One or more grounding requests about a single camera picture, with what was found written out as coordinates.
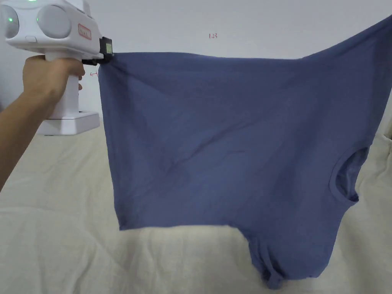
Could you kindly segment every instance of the bed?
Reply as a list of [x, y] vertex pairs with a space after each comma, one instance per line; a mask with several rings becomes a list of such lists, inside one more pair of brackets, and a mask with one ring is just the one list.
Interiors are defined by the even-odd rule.
[[392, 141], [383, 135], [357, 190], [324, 273], [273, 291], [236, 229], [120, 232], [103, 126], [35, 136], [0, 194], [0, 293], [390, 294]]

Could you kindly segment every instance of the blue t-shirt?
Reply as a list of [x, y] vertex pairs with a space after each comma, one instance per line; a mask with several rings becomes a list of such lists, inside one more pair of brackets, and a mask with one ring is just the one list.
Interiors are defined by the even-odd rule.
[[319, 276], [391, 66], [392, 17], [296, 60], [115, 54], [99, 82], [120, 229], [229, 225], [270, 288]]

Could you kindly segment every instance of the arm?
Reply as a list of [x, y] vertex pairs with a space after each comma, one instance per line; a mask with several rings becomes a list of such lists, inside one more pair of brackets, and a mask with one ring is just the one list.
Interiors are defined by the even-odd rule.
[[75, 59], [48, 62], [35, 56], [26, 60], [24, 91], [0, 113], [0, 192], [38, 127], [63, 96], [68, 77], [81, 80], [84, 74], [83, 64]]

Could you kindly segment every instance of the white wall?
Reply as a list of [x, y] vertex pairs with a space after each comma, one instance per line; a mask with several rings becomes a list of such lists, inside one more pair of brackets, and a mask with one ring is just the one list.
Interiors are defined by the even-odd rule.
[[[299, 58], [392, 14], [391, 0], [90, 0], [115, 52], [176, 51], [226, 57]], [[216, 33], [217, 39], [209, 39]], [[22, 91], [28, 53], [0, 38], [0, 104]], [[86, 67], [83, 110], [102, 112], [94, 67]], [[392, 99], [381, 123], [392, 117]]]

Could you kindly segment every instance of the hand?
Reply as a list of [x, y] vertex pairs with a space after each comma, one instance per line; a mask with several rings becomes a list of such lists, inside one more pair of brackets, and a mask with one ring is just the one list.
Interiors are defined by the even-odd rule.
[[24, 97], [35, 99], [50, 116], [64, 94], [68, 77], [78, 76], [81, 80], [84, 74], [82, 62], [73, 58], [46, 61], [43, 55], [30, 57], [23, 68]]

